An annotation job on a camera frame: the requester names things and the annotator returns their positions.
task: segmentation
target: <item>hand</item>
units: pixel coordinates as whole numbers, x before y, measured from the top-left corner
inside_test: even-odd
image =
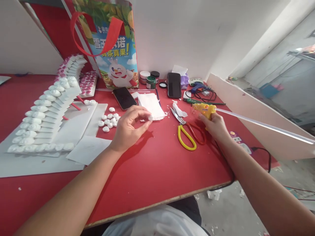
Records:
[[[148,121],[150,112],[141,106],[132,106],[119,119],[115,137],[109,148],[124,153],[134,145],[143,133],[149,128],[152,121]],[[147,120],[141,127],[135,129],[133,125],[138,120]]]
[[[199,114],[199,118],[206,125],[208,132],[214,139],[220,143],[231,140],[231,136],[226,129],[223,117],[217,113],[211,114],[211,120],[208,120],[203,114]]]

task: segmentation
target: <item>shirt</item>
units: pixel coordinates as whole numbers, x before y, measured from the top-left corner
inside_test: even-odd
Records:
[[[160,205],[114,221],[102,236],[208,236],[185,213]]]

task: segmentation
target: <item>phone screen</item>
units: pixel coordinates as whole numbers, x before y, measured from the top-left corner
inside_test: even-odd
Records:
[[[167,74],[168,91],[167,95],[170,98],[181,98],[181,87],[180,87],[180,74],[168,73]]]
[[[132,105],[137,105],[137,102],[126,87],[114,89],[113,94],[123,110],[128,109]]]

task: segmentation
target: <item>red bag handle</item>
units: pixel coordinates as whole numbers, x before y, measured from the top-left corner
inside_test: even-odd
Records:
[[[99,56],[99,55],[106,53],[109,50],[111,50],[115,46],[115,43],[117,42],[117,39],[118,39],[119,33],[120,33],[120,29],[123,26],[123,21],[120,19],[117,19],[115,17],[112,17],[111,23],[109,25],[107,37],[106,37],[106,42],[104,44],[104,48],[100,54],[93,55],[93,54],[87,53],[83,48],[81,48],[81,46],[76,42],[75,37],[74,37],[75,23],[78,20],[79,16],[81,16],[81,15],[88,15],[88,14],[85,12],[77,12],[76,11],[75,13],[72,14],[72,18],[70,21],[70,29],[71,29],[72,37],[73,37],[73,40],[74,40],[76,46],[78,47],[78,49],[83,54],[88,55],[88,56],[92,56],[92,57]]]

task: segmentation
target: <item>shopping bag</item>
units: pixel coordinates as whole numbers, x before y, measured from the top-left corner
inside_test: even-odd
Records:
[[[75,43],[82,53],[94,57],[107,88],[138,88],[132,7],[128,1],[118,2],[73,0],[76,12],[72,14],[71,31],[74,38],[79,20],[92,54]]]

